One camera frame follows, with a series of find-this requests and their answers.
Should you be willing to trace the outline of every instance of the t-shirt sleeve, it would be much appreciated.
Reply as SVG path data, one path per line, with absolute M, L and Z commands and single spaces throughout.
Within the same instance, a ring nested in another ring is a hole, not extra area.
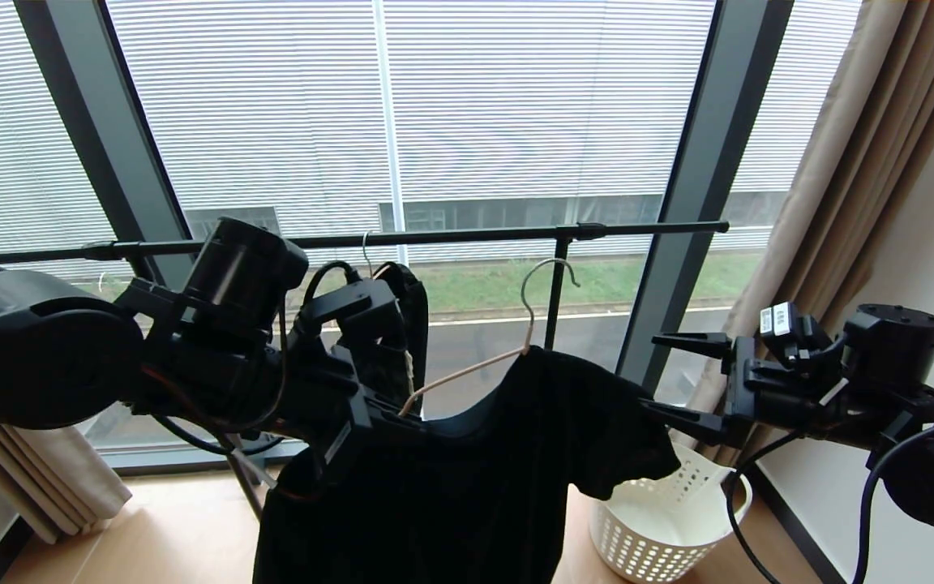
M 638 400 L 641 387 L 583 359 L 571 361 L 556 367 L 556 378 L 566 385 L 561 391 L 570 413 L 568 477 L 579 491 L 606 501 L 615 485 L 660 479 L 679 469 L 668 430 Z

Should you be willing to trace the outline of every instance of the perforated basket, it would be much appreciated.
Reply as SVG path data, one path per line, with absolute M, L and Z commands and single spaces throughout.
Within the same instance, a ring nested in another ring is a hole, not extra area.
M 672 582 L 730 535 L 722 481 L 730 469 L 673 444 L 682 466 L 661 480 L 620 484 L 589 518 L 589 536 L 601 559 L 633 582 Z M 741 477 L 741 522 L 752 506 L 752 485 Z

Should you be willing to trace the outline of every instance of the corrugated metal wall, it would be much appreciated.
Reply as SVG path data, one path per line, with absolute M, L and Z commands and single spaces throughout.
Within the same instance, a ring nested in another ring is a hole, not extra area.
M 711 0 L 384 5 L 405 200 L 661 193 Z M 276 207 L 286 235 L 379 230 L 392 202 L 370 0 L 108 3 L 186 209 Z M 859 1 L 798 0 L 735 191 L 788 189 Z M 769 229 L 713 248 L 765 245 Z M 111 239 L 8 0 L 0 1 L 0 251 Z M 636 254 L 649 238 L 577 244 Z M 552 243 L 415 247 L 414 261 Z M 360 259 L 359 251 L 312 258 Z M 375 249 L 375 261 L 393 257 Z M 62 276 L 123 267 L 54 264 Z

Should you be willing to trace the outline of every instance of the baseboard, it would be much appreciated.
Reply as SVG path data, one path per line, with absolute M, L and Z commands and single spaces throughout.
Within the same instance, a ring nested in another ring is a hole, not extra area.
M 6 530 L 6 535 L 0 539 L 0 581 L 23 551 L 31 535 L 34 535 L 34 531 L 23 517 L 17 517 L 10 529 Z
M 782 527 L 785 528 L 785 532 L 788 533 L 790 539 L 794 541 L 798 551 L 805 557 L 805 561 L 809 562 L 812 570 L 816 572 L 816 576 L 820 578 L 820 581 L 824 584 L 846 584 L 846 580 L 842 578 L 842 575 L 834 568 L 834 564 L 831 563 L 831 560 L 827 559 L 823 550 L 816 544 L 816 540 L 805 530 L 805 526 L 802 525 L 802 522 L 798 521 L 797 515 L 795 515 L 794 511 L 790 510 L 788 503 L 783 500 L 781 494 L 779 494 L 778 490 L 773 486 L 773 483 L 770 482 L 770 479 L 766 478 L 766 474 L 763 474 L 763 470 L 760 469 L 758 465 L 755 465 L 751 470 L 745 473 L 745 476 L 748 477 L 749 481 L 752 481 L 752 488 L 756 489 L 756 494 L 759 494 L 759 497 L 762 498 L 766 506 L 769 507 L 770 512 L 773 513 Z

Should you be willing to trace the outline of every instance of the curtain fold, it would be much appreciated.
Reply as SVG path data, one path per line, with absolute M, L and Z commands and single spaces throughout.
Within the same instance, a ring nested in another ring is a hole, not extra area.
M 934 2 L 865 2 L 767 252 L 724 332 L 752 335 L 759 310 L 785 300 L 835 332 L 933 145 Z M 724 389 L 718 363 L 708 362 L 688 406 L 716 410 Z M 757 428 L 745 452 L 767 435 Z M 738 456 L 703 451 L 719 463 Z
M 114 517 L 132 496 L 77 429 L 3 424 L 0 492 L 47 543 Z

